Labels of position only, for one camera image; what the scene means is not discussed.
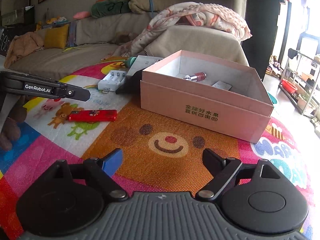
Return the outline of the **person's left hand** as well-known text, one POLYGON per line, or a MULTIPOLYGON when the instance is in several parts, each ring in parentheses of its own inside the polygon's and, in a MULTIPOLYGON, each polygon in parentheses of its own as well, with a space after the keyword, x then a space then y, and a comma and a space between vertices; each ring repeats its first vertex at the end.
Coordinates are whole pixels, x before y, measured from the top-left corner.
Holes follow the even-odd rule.
POLYGON ((25 96, 21 96, 5 120, 1 130, 1 150, 11 150, 12 143, 21 137, 18 124, 24 122, 27 116, 27 109, 23 107, 24 104, 25 96))

